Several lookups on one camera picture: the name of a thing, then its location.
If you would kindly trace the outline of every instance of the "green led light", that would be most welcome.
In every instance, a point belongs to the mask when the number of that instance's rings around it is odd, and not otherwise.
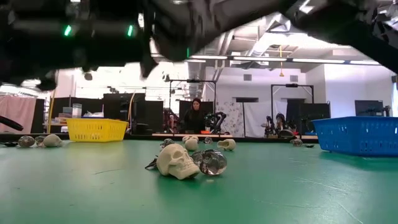
[[[65,29],[65,31],[63,32],[63,35],[69,36],[71,32],[72,32],[72,27],[70,25],[68,25],[67,28]]]
[[[127,31],[127,36],[129,36],[129,37],[132,36],[133,29],[134,29],[133,26],[130,25],[130,26],[129,26],[129,30]]]

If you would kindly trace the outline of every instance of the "white wall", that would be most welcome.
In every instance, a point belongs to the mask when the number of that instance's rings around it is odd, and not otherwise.
[[[202,101],[212,101],[214,99],[214,85],[212,83],[205,83],[203,86]]]
[[[305,74],[307,85],[313,85],[314,103],[326,103],[325,66],[319,65]]]
[[[252,81],[243,81],[244,74],[251,74]],[[290,83],[290,75],[298,75],[298,84],[306,84],[305,74],[299,69],[283,69],[284,77],[280,77],[280,69],[255,69],[243,70],[241,68],[224,68],[217,82],[217,100],[219,102],[233,101],[235,97],[255,97],[259,102],[271,100],[271,84]],[[213,69],[206,68],[206,79],[213,76]],[[302,88],[282,87],[274,95],[275,100],[286,98],[310,98],[309,94]]]
[[[391,75],[382,66],[324,65],[325,94],[332,118],[355,116],[355,100],[382,100],[391,105]]]
[[[395,73],[382,66],[369,66],[365,70],[367,100],[382,100],[384,106],[392,106],[391,76]]]
[[[76,75],[81,75],[78,69],[60,70],[58,72],[58,85],[55,89],[55,97],[75,97],[76,95]]]

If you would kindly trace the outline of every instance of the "white curtain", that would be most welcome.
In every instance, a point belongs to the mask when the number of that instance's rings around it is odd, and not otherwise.
[[[287,102],[274,101],[274,121],[277,113],[286,116]],[[271,116],[271,101],[263,103],[244,103],[244,122],[246,137],[263,138],[267,116]]]
[[[217,102],[216,111],[227,116],[221,125],[222,132],[229,132],[232,136],[242,138],[243,133],[243,106],[242,103]]]
[[[392,116],[398,117],[398,90],[397,90],[397,83],[392,84],[392,93],[391,93],[391,110]]]

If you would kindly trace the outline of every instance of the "long dark hair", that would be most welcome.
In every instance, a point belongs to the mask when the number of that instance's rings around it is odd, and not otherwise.
[[[199,110],[195,111],[193,109],[193,102],[199,103]],[[191,109],[189,111],[189,118],[190,119],[192,119],[192,117],[201,118],[202,116],[203,116],[203,111],[201,109],[201,101],[199,98],[195,98],[192,100]]]

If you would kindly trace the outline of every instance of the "plastic basket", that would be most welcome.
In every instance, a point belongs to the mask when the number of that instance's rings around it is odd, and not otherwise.
[[[113,119],[67,119],[69,138],[76,142],[122,141],[127,122]]]
[[[398,118],[352,116],[313,123],[323,150],[357,156],[398,156]]]

